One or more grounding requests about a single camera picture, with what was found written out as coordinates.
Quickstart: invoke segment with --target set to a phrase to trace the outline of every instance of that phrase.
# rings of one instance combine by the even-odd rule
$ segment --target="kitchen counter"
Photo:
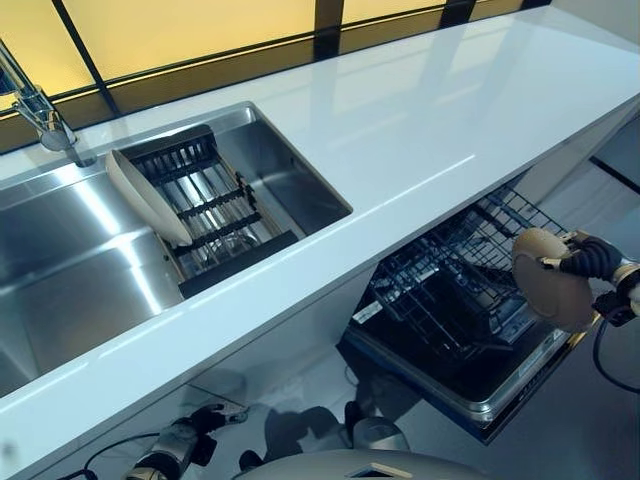
[[[639,93],[635,45],[544,7],[81,131],[98,147],[252,101],[353,213],[0,399],[0,445],[13,447],[0,479],[41,470],[60,447],[72,451],[85,432],[224,358]],[[5,155],[0,177],[44,155]]]

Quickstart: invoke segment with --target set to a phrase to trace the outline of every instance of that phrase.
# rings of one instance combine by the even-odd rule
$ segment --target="dishwasher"
[[[338,344],[359,379],[392,374],[484,443],[581,338],[537,321],[516,287],[516,237],[565,231],[512,185],[384,258]]]

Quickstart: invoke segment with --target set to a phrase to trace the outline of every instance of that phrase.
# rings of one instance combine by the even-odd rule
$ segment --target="faucet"
[[[68,150],[76,136],[38,85],[34,85],[0,38],[0,95],[13,93],[13,108],[38,131],[40,143],[54,152]]]

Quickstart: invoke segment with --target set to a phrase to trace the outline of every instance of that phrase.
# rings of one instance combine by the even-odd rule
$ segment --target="black cable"
[[[110,445],[107,445],[103,449],[98,450],[96,453],[91,455],[89,457],[89,460],[85,462],[82,470],[78,470],[77,472],[70,473],[69,475],[60,477],[57,480],[72,480],[73,478],[78,478],[81,475],[84,475],[85,480],[98,480],[98,475],[96,475],[96,473],[89,468],[89,466],[91,465],[91,462],[93,462],[96,459],[96,457],[98,457],[99,455],[102,455],[107,450],[111,450],[112,448],[122,445],[123,443],[133,442],[135,440],[140,440],[142,438],[157,437],[158,435],[160,434],[159,433],[143,433],[142,435],[134,435],[132,437],[127,437],[125,439],[119,440]]]
[[[635,393],[636,395],[640,394],[640,388],[634,388],[631,385],[627,385],[626,383],[621,382],[620,380],[616,380],[607,372],[605,372],[604,368],[602,368],[602,363],[600,363],[600,344],[602,343],[602,337],[604,336],[604,331],[608,325],[607,319],[603,319],[600,323],[600,327],[598,328],[598,332],[596,333],[596,339],[593,342],[593,363],[596,368],[600,372],[600,374],[613,383],[615,386],[626,390],[627,392]]]

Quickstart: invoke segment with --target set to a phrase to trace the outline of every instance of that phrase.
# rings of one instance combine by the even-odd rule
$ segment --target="dish rack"
[[[282,231],[240,172],[220,156],[207,125],[122,150],[185,226],[193,243],[165,243],[185,297],[297,241]]]
[[[534,226],[564,233],[504,185],[385,258],[373,294],[440,358],[510,349],[533,322],[519,315],[525,300],[511,275],[511,247]]]

